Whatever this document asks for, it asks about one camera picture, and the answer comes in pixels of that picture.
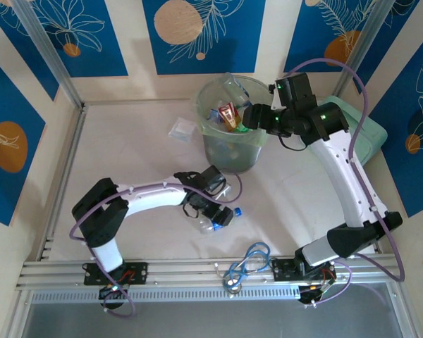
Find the white floor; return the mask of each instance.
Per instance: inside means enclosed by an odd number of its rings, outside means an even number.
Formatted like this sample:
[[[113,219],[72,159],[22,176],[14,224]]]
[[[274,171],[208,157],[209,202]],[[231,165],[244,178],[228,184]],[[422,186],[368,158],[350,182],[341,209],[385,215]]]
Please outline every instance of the white floor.
[[[72,207],[103,177],[119,184],[159,182],[178,171],[203,171],[209,164],[202,135],[190,143],[168,136],[177,117],[195,120],[189,101],[91,106],[56,226],[51,260],[82,260],[88,250],[69,239]],[[289,139],[291,146],[299,146]],[[220,258],[245,253],[263,241],[275,255],[295,250],[343,222],[343,212],[324,168],[312,152],[296,153],[270,137],[255,167],[241,175],[244,192],[235,206],[243,216],[211,235],[181,207],[163,207],[127,218],[117,242],[124,258]],[[229,177],[235,196],[238,183]]]

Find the trash bin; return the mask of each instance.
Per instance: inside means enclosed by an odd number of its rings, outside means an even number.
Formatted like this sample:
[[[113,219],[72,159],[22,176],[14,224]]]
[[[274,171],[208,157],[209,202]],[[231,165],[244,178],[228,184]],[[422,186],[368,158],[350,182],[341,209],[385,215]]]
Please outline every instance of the trash bin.
[[[273,96],[264,83],[246,76],[235,78],[249,93],[252,104],[271,105]],[[207,118],[210,109],[218,108],[220,101],[228,103],[231,98],[219,84],[219,78],[206,83],[193,99],[198,129],[204,137],[205,156],[219,170],[241,173],[257,162],[267,135],[264,130],[237,133],[216,129]]]

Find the purple cable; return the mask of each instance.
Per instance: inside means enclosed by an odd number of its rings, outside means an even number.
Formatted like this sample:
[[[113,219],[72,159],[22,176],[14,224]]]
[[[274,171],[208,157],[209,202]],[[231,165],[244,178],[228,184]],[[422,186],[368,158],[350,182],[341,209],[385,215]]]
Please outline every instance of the purple cable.
[[[343,69],[347,70],[354,77],[355,81],[357,82],[359,87],[362,89],[362,95],[363,95],[363,98],[364,98],[364,108],[363,108],[363,111],[362,111],[362,117],[360,118],[360,122],[357,125],[357,127],[354,131],[354,135],[351,138],[350,146],[349,146],[349,149],[348,149],[349,161],[350,161],[352,171],[354,171],[354,174],[355,174],[357,180],[359,181],[359,184],[362,187],[362,190],[364,191],[365,195],[367,196],[368,203],[369,203],[370,207],[374,209],[374,215],[376,216],[377,220],[381,224],[382,229],[386,233],[387,239],[390,242],[390,245],[392,247],[393,253],[394,253],[395,258],[396,258],[396,263],[398,264],[398,268],[400,269],[400,276],[399,277],[395,276],[393,273],[388,271],[385,267],[383,267],[381,264],[377,263],[375,260],[371,259],[370,257],[366,257],[365,255],[363,255],[361,253],[357,253],[356,256],[359,256],[359,257],[369,261],[371,264],[375,265],[376,267],[378,267],[379,269],[384,271],[392,280],[394,280],[396,282],[404,282],[404,279],[405,279],[404,265],[403,265],[403,261],[401,260],[401,256],[400,256],[400,252],[398,250],[398,247],[396,246],[395,240],[393,239],[392,234],[390,233],[390,230],[387,227],[387,224],[384,222],[384,219],[382,218],[381,214],[379,214],[379,212],[377,211],[376,204],[374,203],[372,195],[369,193],[368,187],[365,184],[359,170],[357,169],[355,162],[353,161],[355,141],[357,139],[357,136],[358,136],[360,130],[362,129],[362,125],[365,121],[365,118],[368,116],[368,93],[367,93],[367,89],[365,88],[362,80],[360,79],[360,77],[357,75],[357,73],[351,67],[349,67],[348,65],[346,65],[344,63],[341,63],[340,61],[333,60],[331,58],[313,58],[311,60],[305,61],[305,62],[297,65],[296,67],[294,67],[290,72],[287,73],[286,76],[293,74],[294,72],[298,71],[299,69],[301,69],[302,67],[304,67],[306,65],[309,65],[311,63],[321,63],[321,62],[333,63],[333,64],[339,65]]]
[[[238,179],[238,183],[240,185],[240,191],[238,192],[237,197],[235,197],[234,199],[232,199],[230,201],[219,201],[219,200],[213,199],[212,196],[208,196],[204,192],[201,192],[198,189],[195,189],[193,187],[189,187],[189,186],[183,185],[183,184],[177,184],[177,183],[149,184],[149,185],[146,185],[146,186],[143,186],[143,187],[130,188],[130,189],[123,190],[122,192],[117,192],[116,194],[113,194],[110,197],[107,197],[107,198],[103,199],[98,204],[96,204],[95,206],[93,206],[88,212],[86,212],[83,215],[83,217],[81,217],[77,221],[77,223],[72,227],[72,229],[69,232],[69,237],[71,239],[75,240],[75,241],[82,241],[82,242],[84,242],[86,244],[84,238],[75,236],[74,233],[82,225],[82,223],[85,222],[86,219],[88,217],[90,217],[97,209],[101,208],[104,204],[106,204],[106,203],[108,203],[108,202],[112,201],[113,199],[118,198],[120,196],[123,196],[123,195],[126,195],[126,194],[135,194],[135,193],[138,193],[138,192],[144,192],[144,191],[147,191],[147,190],[151,190],[153,188],[164,188],[164,189],[165,188],[180,188],[180,189],[187,189],[187,190],[190,190],[192,192],[195,192],[196,194],[199,194],[200,196],[202,196],[205,199],[208,199],[209,201],[212,201],[214,203],[221,204],[221,205],[231,204],[231,203],[237,201],[240,198],[241,194],[243,193],[243,182],[241,181],[241,177],[238,174],[236,174],[236,173],[234,173],[234,175]],[[92,257],[94,257],[94,261],[96,262],[97,266],[99,267],[99,269],[101,270],[101,272],[104,274],[104,276],[106,278],[108,278],[108,280],[111,283],[113,283],[114,286],[116,286],[118,288],[118,290],[124,295],[124,297],[128,300],[128,303],[130,303],[130,306],[132,307],[131,313],[129,313],[127,315],[121,315],[120,313],[116,313],[116,312],[113,312],[113,311],[108,311],[108,309],[105,307],[105,305],[106,305],[106,301],[111,297],[109,295],[109,297],[107,296],[104,299],[104,303],[103,303],[104,310],[107,313],[110,313],[111,315],[114,315],[115,317],[119,317],[119,318],[130,318],[130,317],[133,317],[134,314],[135,314],[135,304],[133,303],[132,299],[130,298],[130,296],[128,295],[128,293],[124,290],[124,288],[122,288],[122,286],[120,286],[120,284],[117,283],[117,281],[115,281],[115,279],[112,278],[112,276],[110,276],[110,274],[108,274],[107,271],[105,271],[104,267],[102,266],[102,264],[97,259],[97,257],[95,255],[95,253],[93,252],[93,250],[91,250],[90,247],[88,247],[88,249],[90,250],[90,253],[92,254]]]
[[[346,284],[345,284],[345,286],[342,288],[342,290],[340,290],[339,292],[337,292],[336,294],[334,294],[334,295],[332,295],[332,296],[330,296],[329,298],[326,298],[326,299],[322,299],[321,301],[315,301],[314,303],[310,303],[310,304],[307,304],[306,306],[313,306],[313,305],[318,305],[318,304],[323,304],[323,303],[326,303],[327,301],[330,301],[331,299],[334,299],[334,298],[336,298],[336,297],[338,297],[338,296],[340,296],[343,292],[345,292],[346,291],[346,289],[348,288],[348,287],[350,287],[350,284],[351,284],[351,280],[353,279],[353,271],[351,270],[351,268],[348,266],[348,265],[346,265],[346,264],[344,264],[344,263],[341,263],[341,262],[334,262],[335,264],[340,264],[340,265],[343,265],[345,268],[346,268],[346,270],[348,270],[348,272],[350,273],[350,277],[348,278],[348,281],[346,282]]]

